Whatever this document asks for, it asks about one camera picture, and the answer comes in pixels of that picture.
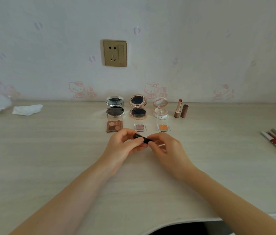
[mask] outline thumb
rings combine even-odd
[[[164,152],[162,151],[162,149],[159,148],[158,145],[156,145],[155,142],[149,142],[148,146],[152,149],[152,152],[157,156],[160,157],[164,154]]]
[[[125,147],[128,151],[134,149],[135,147],[141,145],[143,143],[144,139],[142,137],[135,138],[134,140],[131,140],[130,142],[125,143]]]

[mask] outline desk surface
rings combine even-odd
[[[93,164],[111,136],[104,102],[42,103],[31,116],[0,113],[0,234],[7,234]],[[276,128],[276,105],[189,104],[169,126],[192,162],[276,216],[276,148],[259,131]],[[138,122],[128,115],[124,127]],[[155,133],[152,105],[147,136]],[[150,149],[129,157],[101,190],[77,234],[148,234],[168,224],[218,220],[193,190],[172,178]]]

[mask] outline person's left hand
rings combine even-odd
[[[111,168],[111,176],[116,174],[128,155],[148,147],[148,144],[143,143],[143,138],[133,139],[136,133],[138,132],[135,130],[124,128],[110,137],[106,149],[98,162],[102,162]]]

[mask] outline gold wall socket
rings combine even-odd
[[[127,42],[123,40],[103,40],[106,66],[127,67]]]

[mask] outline hand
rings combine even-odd
[[[143,143],[143,138],[133,139],[136,133],[138,132],[135,130],[124,128],[110,137],[106,149],[98,162],[105,163],[111,168],[111,176],[116,174],[128,155],[148,147],[147,144]]]
[[[185,153],[181,142],[166,133],[155,133],[148,136],[153,142],[148,145],[164,168],[179,180],[185,180],[196,167]]]

